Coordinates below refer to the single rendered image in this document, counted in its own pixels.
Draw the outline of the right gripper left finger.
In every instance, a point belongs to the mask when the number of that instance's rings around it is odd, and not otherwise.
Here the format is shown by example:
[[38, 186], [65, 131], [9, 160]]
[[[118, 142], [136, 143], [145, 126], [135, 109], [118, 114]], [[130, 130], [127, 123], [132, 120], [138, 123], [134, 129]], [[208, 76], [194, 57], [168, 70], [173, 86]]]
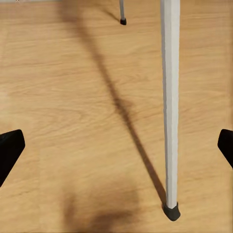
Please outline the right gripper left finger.
[[25, 148], [21, 129], [0, 134], [0, 187]]

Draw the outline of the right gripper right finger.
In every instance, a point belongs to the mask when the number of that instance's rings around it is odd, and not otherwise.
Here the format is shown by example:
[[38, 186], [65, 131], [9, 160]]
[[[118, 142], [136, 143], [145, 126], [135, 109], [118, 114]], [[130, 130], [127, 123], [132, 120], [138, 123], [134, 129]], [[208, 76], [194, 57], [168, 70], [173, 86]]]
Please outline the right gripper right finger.
[[233, 131], [222, 129], [217, 146], [233, 168]]

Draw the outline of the camera tripod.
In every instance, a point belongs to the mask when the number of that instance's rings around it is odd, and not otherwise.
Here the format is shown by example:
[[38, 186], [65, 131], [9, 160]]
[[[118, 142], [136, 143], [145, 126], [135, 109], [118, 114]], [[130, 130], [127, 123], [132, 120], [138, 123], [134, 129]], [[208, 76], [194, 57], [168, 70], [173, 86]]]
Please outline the camera tripod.
[[[126, 25], [124, 0], [119, 0], [119, 5], [120, 23]], [[160, 14], [167, 198], [164, 213], [176, 221], [181, 216], [177, 202], [180, 0], [160, 0]]]

